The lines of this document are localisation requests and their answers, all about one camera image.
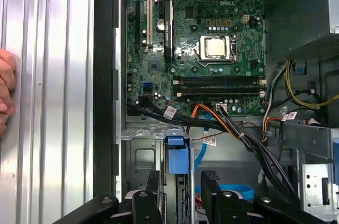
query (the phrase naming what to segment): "finger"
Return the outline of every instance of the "finger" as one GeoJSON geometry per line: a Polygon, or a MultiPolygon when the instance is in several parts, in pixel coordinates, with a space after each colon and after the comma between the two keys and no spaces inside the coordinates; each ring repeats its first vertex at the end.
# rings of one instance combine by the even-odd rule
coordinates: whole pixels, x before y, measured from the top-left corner
{"type": "Polygon", "coordinates": [[[0,138],[2,138],[2,136],[4,135],[5,131],[6,131],[7,126],[6,125],[1,125],[0,126],[0,138]]]}
{"type": "Polygon", "coordinates": [[[6,105],[8,108],[5,113],[8,114],[9,116],[14,115],[15,109],[13,106],[12,99],[10,97],[10,93],[8,91],[7,85],[5,82],[0,78],[0,99],[2,102],[6,105]]]}
{"type": "Polygon", "coordinates": [[[3,59],[0,59],[0,77],[5,81],[8,90],[15,87],[15,77],[12,68],[3,59]]]}
{"type": "Polygon", "coordinates": [[[0,124],[5,125],[7,120],[8,120],[8,115],[7,114],[0,114],[0,124]]]}
{"type": "Polygon", "coordinates": [[[12,71],[15,71],[16,69],[15,59],[10,52],[0,49],[0,58],[2,58],[12,68],[12,71]]]}

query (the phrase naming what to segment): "pci slot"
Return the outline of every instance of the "pci slot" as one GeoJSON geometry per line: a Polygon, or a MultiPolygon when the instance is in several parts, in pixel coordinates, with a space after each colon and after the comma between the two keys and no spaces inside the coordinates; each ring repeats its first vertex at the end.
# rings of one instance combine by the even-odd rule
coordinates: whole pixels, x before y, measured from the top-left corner
{"type": "Polygon", "coordinates": [[[135,2],[136,7],[136,25],[135,25],[135,50],[136,54],[140,54],[140,34],[141,34],[141,15],[140,15],[140,1],[135,2]]]}
{"type": "Polygon", "coordinates": [[[257,85],[261,78],[252,76],[220,76],[220,77],[173,77],[173,85],[190,86],[229,86],[229,85],[257,85]]]}
{"type": "Polygon", "coordinates": [[[164,57],[166,63],[172,62],[173,57],[173,2],[172,0],[165,0],[165,50],[164,57]]]}
{"type": "Polygon", "coordinates": [[[147,46],[153,46],[153,0],[147,0],[147,46]]]}
{"type": "Polygon", "coordinates": [[[265,94],[261,88],[181,88],[176,93],[177,97],[185,96],[262,96],[265,94]]]}

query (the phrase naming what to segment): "expansion slot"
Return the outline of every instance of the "expansion slot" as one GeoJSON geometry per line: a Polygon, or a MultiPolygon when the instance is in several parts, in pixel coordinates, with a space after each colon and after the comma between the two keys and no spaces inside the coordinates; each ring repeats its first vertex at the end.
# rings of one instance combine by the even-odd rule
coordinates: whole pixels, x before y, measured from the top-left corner
{"type": "Polygon", "coordinates": [[[165,0],[165,62],[172,62],[173,54],[173,2],[172,0],[165,0]]]}
{"type": "Polygon", "coordinates": [[[136,25],[135,25],[135,50],[137,54],[140,54],[140,34],[141,34],[141,15],[140,15],[140,1],[135,2],[136,7],[136,25]]]}
{"type": "Polygon", "coordinates": [[[257,85],[264,84],[264,80],[257,76],[219,76],[219,77],[173,77],[173,85],[190,86],[228,86],[228,85],[257,85]]]}
{"type": "Polygon", "coordinates": [[[153,46],[153,0],[147,0],[147,46],[153,46]]]}

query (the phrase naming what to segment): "ram slot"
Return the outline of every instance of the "ram slot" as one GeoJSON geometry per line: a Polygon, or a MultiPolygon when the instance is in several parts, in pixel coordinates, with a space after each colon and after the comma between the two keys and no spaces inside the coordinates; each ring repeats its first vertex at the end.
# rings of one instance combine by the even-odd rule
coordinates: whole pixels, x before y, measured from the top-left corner
{"type": "Polygon", "coordinates": [[[153,46],[153,0],[147,0],[147,46],[153,46]]]}
{"type": "Polygon", "coordinates": [[[177,97],[185,96],[262,96],[263,89],[260,88],[181,88],[177,93],[177,97]]]}
{"type": "Polygon", "coordinates": [[[177,77],[174,78],[173,84],[180,84],[185,87],[190,86],[227,86],[227,85],[256,85],[258,77],[246,76],[222,76],[222,77],[177,77]]]}
{"type": "Polygon", "coordinates": [[[136,7],[135,50],[137,54],[140,54],[141,15],[140,15],[140,1],[139,0],[135,2],[135,7],[136,7]]]}

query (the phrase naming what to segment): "metal case panel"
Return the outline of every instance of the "metal case panel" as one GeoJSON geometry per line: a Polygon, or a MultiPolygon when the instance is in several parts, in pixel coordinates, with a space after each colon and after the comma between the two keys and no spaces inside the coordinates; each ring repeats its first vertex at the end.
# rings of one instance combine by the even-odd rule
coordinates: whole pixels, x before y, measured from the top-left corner
{"type": "Polygon", "coordinates": [[[0,0],[16,115],[0,140],[1,223],[52,223],[92,198],[93,0],[0,0]]]}

